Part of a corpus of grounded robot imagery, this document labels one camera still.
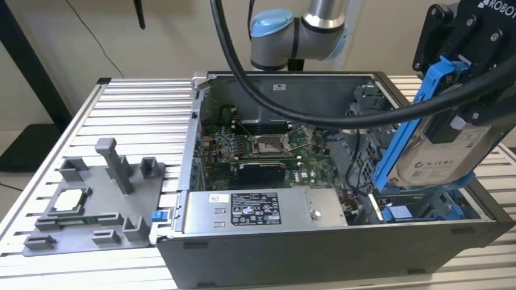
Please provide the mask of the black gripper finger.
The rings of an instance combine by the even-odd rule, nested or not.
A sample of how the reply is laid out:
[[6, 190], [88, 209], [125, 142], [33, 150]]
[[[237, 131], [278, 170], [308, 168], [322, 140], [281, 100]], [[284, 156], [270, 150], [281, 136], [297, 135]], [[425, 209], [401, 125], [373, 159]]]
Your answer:
[[432, 4], [429, 6], [412, 63], [412, 69], [418, 73], [426, 72], [437, 57], [444, 40], [450, 34], [449, 23], [452, 19], [453, 11], [449, 5]]
[[[514, 30], [477, 30], [473, 27], [453, 27], [450, 34], [432, 63], [445, 59], [466, 65], [444, 76], [437, 92], [442, 93], [458, 85], [473, 82], [514, 57]], [[428, 139], [433, 143], [449, 143], [458, 136], [460, 129], [452, 127], [452, 120], [460, 117], [474, 126], [508, 126], [514, 124], [514, 85], [494, 88], [476, 100], [454, 109], [438, 113], [428, 129]]]

